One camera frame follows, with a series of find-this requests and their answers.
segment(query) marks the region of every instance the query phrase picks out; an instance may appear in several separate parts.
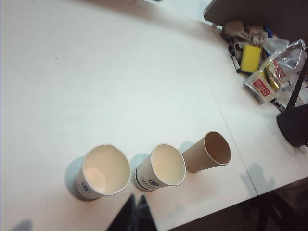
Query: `cup rim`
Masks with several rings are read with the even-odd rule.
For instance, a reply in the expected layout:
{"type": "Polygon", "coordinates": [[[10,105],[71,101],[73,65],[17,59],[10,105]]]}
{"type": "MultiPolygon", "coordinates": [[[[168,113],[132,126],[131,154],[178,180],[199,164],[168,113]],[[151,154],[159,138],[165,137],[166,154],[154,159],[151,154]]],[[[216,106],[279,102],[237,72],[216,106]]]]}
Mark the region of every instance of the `cup rim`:
{"type": "Polygon", "coordinates": [[[112,196],[112,195],[115,195],[115,194],[117,194],[117,193],[123,191],[123,190],[126,189],[126,187],[128,186],[128,184],[129,184],[129,182],[130,182],[130,178],[131,178],[131,168],[130,168],[130,164],[129,164],[129,161],[128,161],[127,157],[124,155],[124,153],[123,153],[121,150],[119,150],[118,148],[116,148],[115,146],[113,146],[113,145],[111,145],[111,144],[101,144],[101,145],[97,145],[97,146],[95,146],[94,148],[92,148],[90,151],[88,151],[87,154],[86,154],[86,155],[84,156],[84,158],[83,158],[81,171],[82,171],[82,174],[83,174],[83,176],[84,176],[84,179],[85,179],[86,183],[87,183],[89,186],[91,186],[91,189],[92,189],[94,192],[96,192],[97,194],[99,194],[99,195],[101,195],[101,196],[112,196]],[[84,173],[84,165],[85,165],[85,161],[86,161],[88,155],[89,155],[94,149],[96,149],[96,148],[98,148],[98,147],[101,147],[101,146],[111,146],[111,147],[117,149],[117,150],[122,154],[122,156],[124,157],[124,159],[125,159],[125,161],[126,161],[126,163],[127,163],[127,165],[128,165],[128,168],[129,168],[129,177],[128,177],[127,183],[125,184],[125,186],[123,186],[121,189],[119,189],[119,190],[116,191],[116,192],[112,192],[112,193],[101,193],[101,192],[95,190],[95,189],[91,186],[91,184],[89,184],[89,182],[88,182],[88,180],[87,180],[87,176],[86,176],[86,174],[84,173]]]}
{"type": "Polygon", "coordinates": [[[185,164],[185,160],[184,160],[184,158],[183,158],[183,155],[179,152],[178,149],[176,149],[175,147],[173,147],[173,146],[171,146],[171,145],[169,145],[169,144],[164,144],[164,143],[162,143],[162,144],[159,144],[159,145],[157,145],[156,147],[153,148],[153,150],[152,150],[152,152],[151,152],[151,166],[152,166],[152,170],[153,170],[155,176],[156,176],[163,184],[165,184],[165,185],[168,185],[168,186],[177,186],[177,185],[182,184],[183,181],[185,180],[185,176],[186,176],[186,164],[185,164]],[[169,184],[169,183],[164,182],[163,180],[160,179],[160,177],[159,177],[159,176],[157,175],[157,173],[155,172],[155,169],[153,168],[153,162],[152,162],[153,152],[155,151],[155,149],[156,149],[157,147],[159,147],[159,146],[161,146],[161,145],[166,145],[166,146],[169,146],[169,147],[175,149],[175,150],[179,153],[179,155],[181,156],[182,163],[184,164],[184,169],[185,169],[185,170],[184,170],[184,175],[183,175],[182,180],[181,180],[179,183],[177,183],[177,184],[169,184]]]}
{"type": "Polygon", "coordinates": [[[219,132],[217,132],[217,131],[209,131],[208,133],[206,133],[205,136],[203,137],[203,146],[204,146],[206,152],[208,153],[208,156],[209,156],[209,157],[211,158],[211,160],[213,160],[216,164],[221,165],[221,166],[224,166],[224,165],[227,165],[228,163],[230,163],[230,161],[231,161],[231,149],[230,149],[230,146],[229,146],[228,142],[226,141],[226,139],[225,139],[219,132]],[[223,163],[220,163],[220,162],[216,161],[216,160],[211,156],[211,154],[208,152],[208,150],[207,150],[207,148],[206,148],[206,145],[205,145],[205,140],[206,140],[206,137],[208,136],[208,134],[210,134],[210,133],[217,133],[217,134],[225,141],[225,143],[227,144],[227,146],[228,146],[228,151],[229,151],[229,154],[230,154],[230,157],[229,157],[229,160],[227,161],[227,163],[223,164],[223,163]]]}

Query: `brown paper cup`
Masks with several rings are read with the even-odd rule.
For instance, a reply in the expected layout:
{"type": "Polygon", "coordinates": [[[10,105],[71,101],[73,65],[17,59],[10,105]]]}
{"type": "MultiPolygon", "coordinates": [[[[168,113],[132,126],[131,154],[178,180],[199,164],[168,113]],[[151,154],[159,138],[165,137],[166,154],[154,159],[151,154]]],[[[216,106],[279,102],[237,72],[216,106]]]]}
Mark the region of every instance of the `brown paper cup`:
{"type": "Polygon", "coordinates": [[[204,169],[227,165],[231,151],[227,141],[218,132],[210,131],[188,150],[183,152],[186,169],[199,172],[204,169]]]}

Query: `cloth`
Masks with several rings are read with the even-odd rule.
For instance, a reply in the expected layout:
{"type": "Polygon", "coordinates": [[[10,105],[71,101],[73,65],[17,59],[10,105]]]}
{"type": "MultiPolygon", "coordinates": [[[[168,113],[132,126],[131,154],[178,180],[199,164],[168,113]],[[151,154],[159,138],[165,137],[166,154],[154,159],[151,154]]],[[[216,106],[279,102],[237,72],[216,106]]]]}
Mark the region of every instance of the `cloth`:
{"type": "Polygon", "coordinates": [[[239,62],[242,56],[243,46],[246,44],[261,46],[261,41],[268,37],[262,26],[245,26],[241,21],[227,22],[223,28],[221,36],[233,46],[235,58],[239,62]]]}

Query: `snack package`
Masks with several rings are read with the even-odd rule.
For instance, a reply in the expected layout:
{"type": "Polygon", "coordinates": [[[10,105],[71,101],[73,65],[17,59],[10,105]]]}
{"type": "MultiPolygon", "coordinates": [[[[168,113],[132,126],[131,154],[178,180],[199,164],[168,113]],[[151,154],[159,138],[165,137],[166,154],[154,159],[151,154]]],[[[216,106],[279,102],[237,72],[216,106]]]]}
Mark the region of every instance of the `snack package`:
{"type": "Polygon", "coordinates": [[[290,80],[290,75],[302,70],[306,52],[303,40],[298,40],[268,57],[259,70],[251,74],[246,82],[260,103],[277,101],[280,92],[290,80]]]}

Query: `plastic bag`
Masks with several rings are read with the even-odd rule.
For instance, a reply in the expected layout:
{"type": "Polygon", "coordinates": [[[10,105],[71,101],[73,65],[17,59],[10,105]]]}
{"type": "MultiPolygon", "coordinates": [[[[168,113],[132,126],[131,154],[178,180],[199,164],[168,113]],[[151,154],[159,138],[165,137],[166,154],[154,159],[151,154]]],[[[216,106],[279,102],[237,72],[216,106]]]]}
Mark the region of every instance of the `plastic bag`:
{"type": "Polygon", "coordinates": [[[261,41],[262,47],[269,53],[273,54],[277,50],[281,50],[288,46],[290,41],[282,38],[267,38],[261,41]]]}
{"type": "Polygon", "coordinates": [[[245,82],[260,103],[279,102],[280,92],[289,82],[290,75],[302,70],[306,52],[303,40],[277,50],[268,57],[258,71],[245,82]]]}

